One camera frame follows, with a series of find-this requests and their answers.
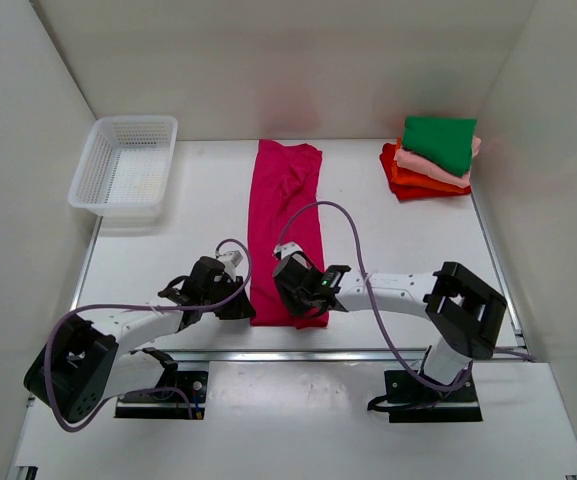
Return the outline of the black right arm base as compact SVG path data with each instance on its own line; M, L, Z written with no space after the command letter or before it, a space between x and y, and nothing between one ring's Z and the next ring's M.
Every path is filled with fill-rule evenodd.
M391 424L478 423L483 421L472 376L452 392L438 392L404 370L384 372L385 392L367 404L369 412L388 416Z

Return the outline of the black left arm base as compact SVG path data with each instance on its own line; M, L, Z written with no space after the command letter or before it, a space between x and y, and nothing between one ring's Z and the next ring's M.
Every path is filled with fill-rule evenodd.
M209 364L180 361L153 347L133 350L111 371L114 416L139 420L202 420Z

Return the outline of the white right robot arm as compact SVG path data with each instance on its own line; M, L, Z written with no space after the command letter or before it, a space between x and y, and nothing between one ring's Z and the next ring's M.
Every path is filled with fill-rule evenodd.
M369 275L348 265L321 271L295 243L276 247L274 256L279 263L273 281L294 316L370 310L383 335L387 334L383 312L432 323L438 341L420 366L403 365L428 400L459 389L468 380L472 363L489 360L495 353L507 301L460 263L445 262L432 273Z

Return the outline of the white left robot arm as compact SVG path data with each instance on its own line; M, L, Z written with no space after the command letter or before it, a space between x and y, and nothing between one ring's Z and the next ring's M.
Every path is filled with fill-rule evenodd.
M108 306L108 316L85 318L79 307L59 322L29 367L24 387L49 406L66 431L77 431L111 398L148 395L186 402L177 385L179 367L154 347L160 337L178 334L203 315L220 320L255 315L238 274L239 251L203 256L188 275L170 281L150 303Z

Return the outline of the magenta t-shirt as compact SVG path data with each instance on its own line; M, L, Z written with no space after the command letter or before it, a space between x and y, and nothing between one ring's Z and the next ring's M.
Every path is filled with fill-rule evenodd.
M253 326L325 328L329 316L292 316L280 300L272 273L274 249L294 242L315 266L324 268L317 200L323 154L309 144L284 146L274 140L258 143L248 207L247 246L252 260L250 300L256 310Z

